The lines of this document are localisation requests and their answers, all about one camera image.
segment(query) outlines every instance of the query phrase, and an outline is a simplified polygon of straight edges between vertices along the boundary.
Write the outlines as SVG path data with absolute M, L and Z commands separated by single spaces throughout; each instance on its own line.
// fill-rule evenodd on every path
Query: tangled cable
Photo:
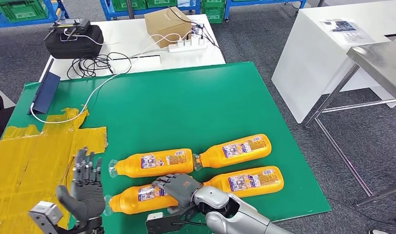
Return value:
M 111 58 L 112 54 L 118 54 L 122 57 Z M 71 70 L 73 70 L 80 78 L 96 77 L 96 71 L 104 69 L 108 69 L 112 75 L 115 75 L 110 61 L 124 59 L 127 59 L 130 63 L 130 66 L 132 66 L 130 58 L 119 52 L 110 52 L 107 55 L 98 55 L 97 57 L 83 56 L 81 58 L 76 58 L 72 61 L 72 65 L 69 67 L 69 69 L 67 69 L 67 78 L 72 79 L 69 75 Z

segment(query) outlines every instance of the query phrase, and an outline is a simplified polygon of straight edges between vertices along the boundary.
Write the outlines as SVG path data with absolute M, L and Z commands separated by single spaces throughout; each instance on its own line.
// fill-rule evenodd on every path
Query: black case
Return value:
M 85 35 L 99 44 L 103 43 L 102 30 L 97 25 L 90 25 Z M 83 56 L 96 57 L 102 48 L 101 45 L 86 37 L 71 37 L 70 41 L 61 41 L 66 39 L 67 36 L 64 34 L 52 33 L 44 40 L 44 44 L 49 53 L 56 59 L 79 59 Z

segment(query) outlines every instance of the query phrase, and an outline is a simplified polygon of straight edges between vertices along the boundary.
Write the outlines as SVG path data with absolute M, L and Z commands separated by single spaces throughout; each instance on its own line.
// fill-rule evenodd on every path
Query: green table surface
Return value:
M 106 78 L 60 82 L 49 114 L 65 107 L 81 108 Z M 25 85 L 8 126 L 42 124 L 27 109 L 39 84 Z M 215 175 L 275 165 L 284 177 L 284 188 L 273 194 L 247 197 L 271 220 L 312 215 L 330 210 L 315 177 L 304 160 L 273 99 L 252 62 L 182 68 L 121 75 L 105 84 L 88 105 L 89 116 L 81 128 L 107 127 L 108 146 L 102 157 L 101 180 L 105 195 L 116 195 L 155 177 L 111 178 L 110 160 L 136 153 L 190 148 L 202 153 L 209 147 L 253 134 L 264 133 L 272 152 L 264 158 L 224 168 L 204 168 L 190 175 L 208 181 Z M 107 234 L 147 233 L 148 214 L 114 213 L 103 218 Z M 194 221 L 205 222 L 198 214 Z M 207 227 L 184 226 L 178 233 L 211 233 Z

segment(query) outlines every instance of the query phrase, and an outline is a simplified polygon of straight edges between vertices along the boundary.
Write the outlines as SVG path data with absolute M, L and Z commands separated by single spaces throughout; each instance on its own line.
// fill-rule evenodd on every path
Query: white power strip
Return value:
M 206 38 L 202 38 L 199 35 L 192 35 L 189 40 L 179 40 L 175 44 L 168 46 L 169 53 L 190 51 L 190 50 L 201 50 L 208 47 L 208 41 Z

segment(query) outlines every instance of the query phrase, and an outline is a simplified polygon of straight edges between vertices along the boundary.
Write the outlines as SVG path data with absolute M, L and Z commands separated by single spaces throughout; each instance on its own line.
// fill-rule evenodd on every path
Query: plastic bottle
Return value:
M 162 176 L 171 173 L 190 173 L 202 167 L 219 168 L 269 155 L 271 144 L 264 134 L 244 137 L 215 145 L 195 155 L 190 149 L 166 150 L 135 154 L 127 159 L 109 163 L 109 175 L 132 178 Z
M 220 145 L 214 145 L 199 155 L 202 167 L 220 168 L 265 157 L 271 152 L 271 144 L 264 134 L 247 136 Z
M 246 197 L 278 192 L 283 188 L 284 181 L 277 167 L 267 166 L 217 175 L 203 185 Z M 151 185 L 131 187 L 119 195 L 107 195 L 105 200 L 105 215 L 113 212 L 131 215 L 178 204 L 163 189 Z
M 178 204 L 163 189 L 153 188 L 151 185 L 130 187 L 121 194 L 105 196 L 105 201 L 105 215 L 111 215 L 114 212 L 131 215 Z
M 126 175 L 138 178 L 162 176 L 175 172 L 190 173 L 194 170 L 194 162 L 190 149 L 135 154 L 121 161 L 110 161 L 109 175 L 111 177 Z
M 267 166 L 217 175 L 203 185 L 247 197 L 278 192 L 284 187 L 284 180 L 278 167 Z

